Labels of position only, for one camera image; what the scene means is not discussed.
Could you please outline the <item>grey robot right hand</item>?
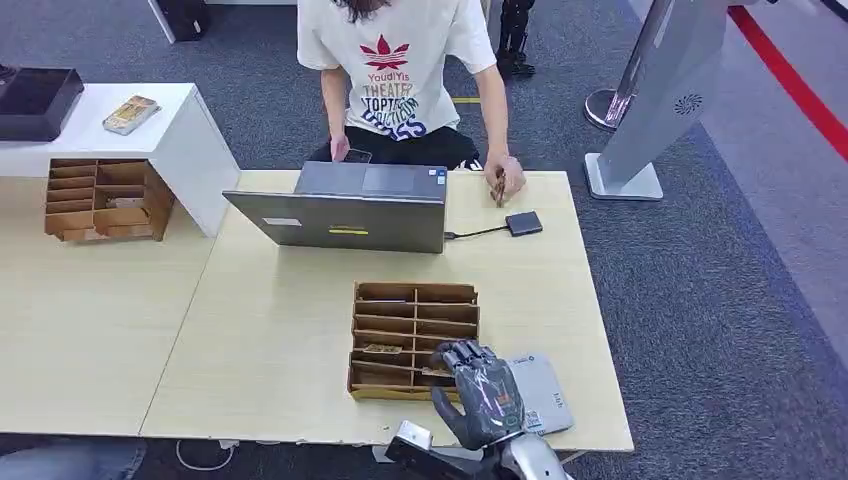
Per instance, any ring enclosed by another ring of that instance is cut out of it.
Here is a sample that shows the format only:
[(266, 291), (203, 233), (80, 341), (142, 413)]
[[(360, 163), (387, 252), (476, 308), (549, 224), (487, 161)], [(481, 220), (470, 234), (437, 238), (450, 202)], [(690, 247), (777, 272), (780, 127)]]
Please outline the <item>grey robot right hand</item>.
[(445, 342), (433, 361), (452, 374), (463, 409), (437, 386), (432, 403), (463, 448), (478, 450), (523, 430), (524, 402), (513, 373), (489, 347), (476, 340)]

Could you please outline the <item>person's left hand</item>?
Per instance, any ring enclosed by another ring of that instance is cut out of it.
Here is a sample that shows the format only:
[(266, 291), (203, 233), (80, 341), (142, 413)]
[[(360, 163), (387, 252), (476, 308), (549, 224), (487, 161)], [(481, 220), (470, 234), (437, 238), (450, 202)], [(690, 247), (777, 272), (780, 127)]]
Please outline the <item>person's left hand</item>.
[(490, 196), (498, 208), (503, 207), (526, 184), (524, 170), (518, 159), (505, 153), (490, 152), (483, 173)]

